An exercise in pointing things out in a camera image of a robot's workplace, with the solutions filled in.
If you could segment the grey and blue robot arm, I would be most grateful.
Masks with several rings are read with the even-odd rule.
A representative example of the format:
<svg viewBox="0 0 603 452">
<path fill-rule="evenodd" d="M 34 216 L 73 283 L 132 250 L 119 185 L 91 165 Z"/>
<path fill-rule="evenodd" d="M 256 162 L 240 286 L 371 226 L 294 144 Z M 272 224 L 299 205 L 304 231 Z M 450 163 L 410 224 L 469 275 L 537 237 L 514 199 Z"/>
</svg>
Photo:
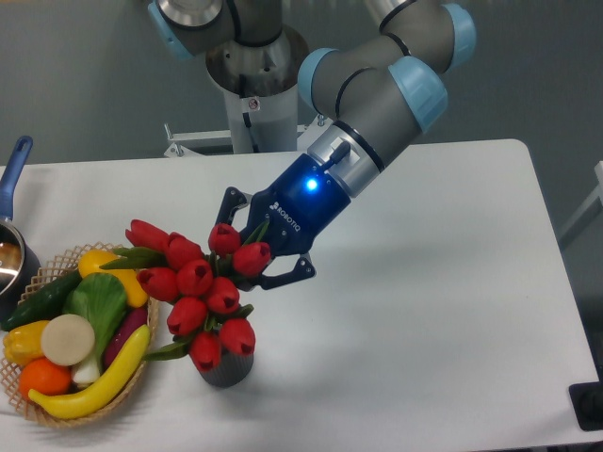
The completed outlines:
<svg viewBox="0 0 603 452">
<path fill-rule="evenodd" d="M 228 188 L 209 236 L 205 277 L 242 290 L 311 278 L 315 238 L 442 115 L 441 75 L 476 46 L 469 13 L 437 1 L 371 1 L 379 36 L 347 52 L 310 50 L 278 1 L 153 1 L 162 40 L 204 55 L 237 153 L 292 151 L 298 102 L 318 115 L 309 146 L 255 194 Z"/>
</svg>

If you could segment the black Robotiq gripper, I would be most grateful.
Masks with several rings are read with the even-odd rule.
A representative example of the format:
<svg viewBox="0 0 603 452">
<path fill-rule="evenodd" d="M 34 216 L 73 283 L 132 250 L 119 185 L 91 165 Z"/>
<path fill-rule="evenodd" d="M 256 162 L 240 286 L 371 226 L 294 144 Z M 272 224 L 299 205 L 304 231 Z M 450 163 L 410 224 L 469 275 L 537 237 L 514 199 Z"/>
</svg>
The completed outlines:
<svg viewBox="0 0 603 452">
<path fill-rule="evenodd" d="M 271 290 L 316 276 L 307 253 L 319 235 L 349 204 L 350 196 L 329 173 L 307 154 L 298 157 L 268 188 L 255 193 L 241 236 L 246 240 L 258 226 L 269 223 L 262 240 L 274 257 L 300 254 L 294 267 L 275 276 L 260 274 L 236 282 L 242 291 Z M 234 186 L 225 189 L 215 224 L 231 225 L 236 212 L 248 206 L 250 195 Z"/>
</svg>

